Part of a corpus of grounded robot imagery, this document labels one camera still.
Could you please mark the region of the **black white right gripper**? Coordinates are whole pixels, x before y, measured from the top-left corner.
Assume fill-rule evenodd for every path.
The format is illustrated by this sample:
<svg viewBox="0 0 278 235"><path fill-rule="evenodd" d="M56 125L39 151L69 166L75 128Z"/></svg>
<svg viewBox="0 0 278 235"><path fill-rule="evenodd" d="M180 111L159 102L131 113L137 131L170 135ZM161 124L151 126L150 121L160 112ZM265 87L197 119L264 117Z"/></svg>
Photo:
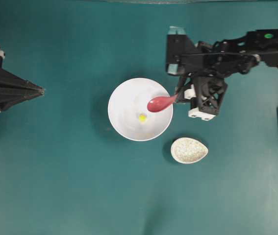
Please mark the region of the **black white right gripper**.
<svg viewBox="0 0 278 235"><path fill-rule="evenodd" d="M226 90L227 83L223 78L180 76L175 88L175 103L190 101L188 116L209 121L219 114Z"/></svg>

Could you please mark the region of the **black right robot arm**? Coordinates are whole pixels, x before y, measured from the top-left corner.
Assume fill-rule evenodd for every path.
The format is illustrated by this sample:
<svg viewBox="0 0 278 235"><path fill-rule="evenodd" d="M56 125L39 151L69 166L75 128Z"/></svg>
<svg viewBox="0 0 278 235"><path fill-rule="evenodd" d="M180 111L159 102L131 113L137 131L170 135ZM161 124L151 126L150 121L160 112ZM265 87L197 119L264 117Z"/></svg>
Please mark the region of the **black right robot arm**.
<svg viewBox="0 0 278 235"><path fill-rule="evenodd" d="M167 34L167 74L178 76L176 103L190 103L188 116L211 120L219 114L227 91L225 79L245 75L264 62L278 69L278 29L249 31L237 39L196 44L182 27Z"/></svg>

